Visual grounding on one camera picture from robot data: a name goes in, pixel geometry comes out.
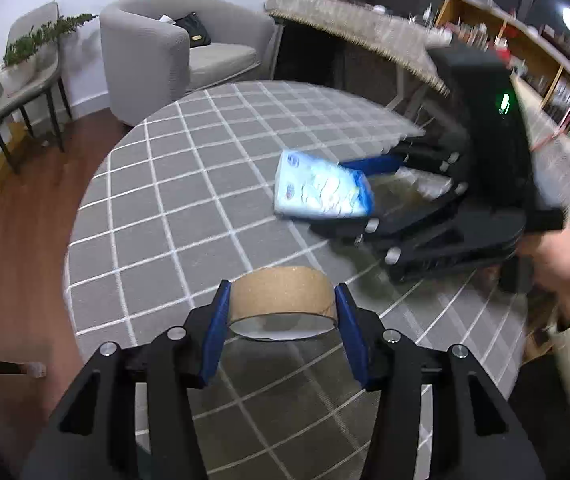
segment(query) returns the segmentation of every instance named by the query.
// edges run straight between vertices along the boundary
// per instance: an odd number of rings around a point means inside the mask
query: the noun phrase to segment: black handbag
[[[184,28],[187,34],[190,35],[190,48],[195,46],[207,46],[211,43],[207,29],[203,23],[201,23],[201,20],[199,20],[196,12],[192,12],[184,18],[175,20],[174,25]]]

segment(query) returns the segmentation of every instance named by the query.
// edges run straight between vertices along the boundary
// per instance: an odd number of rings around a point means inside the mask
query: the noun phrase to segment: bookshelf
[[[459,19],[470,26],[484,23],[490,38],[508,38],[512,56],[522,59],[527,64],[527,75],[541,82],[534,90],[541,96],[540,108],[558,124],[558,130],[550,136],[562,133],[570,138],[570,60],[537,30],[486,1],[445,0],[435,25],[444,27]]]

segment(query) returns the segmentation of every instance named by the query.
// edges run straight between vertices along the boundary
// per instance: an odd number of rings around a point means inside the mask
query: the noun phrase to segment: green indicator light
[[[498,108],[498,113],[505,115],[510,111],[510,96],[509,94],[502,95],[502,102],[500,103],[500,108]]]

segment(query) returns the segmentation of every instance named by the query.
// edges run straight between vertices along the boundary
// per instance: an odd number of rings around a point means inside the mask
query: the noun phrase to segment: brown cardboard tube
[[[308,267],[273,267],[246,274],[232,284],[229,327],[261,341],[305,339],[337,325],[334,287]]]

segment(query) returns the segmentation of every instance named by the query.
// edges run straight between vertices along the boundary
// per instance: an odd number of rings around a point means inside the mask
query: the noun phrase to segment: wooden floor
[[[47,365],[43,380],[0,378],[0,410],[31,447],[80,369],[62,295],[62,269],[76,209],[124,128],[109,110],[67,125],[66,153],[34,146],[0,192],[0,358]]]

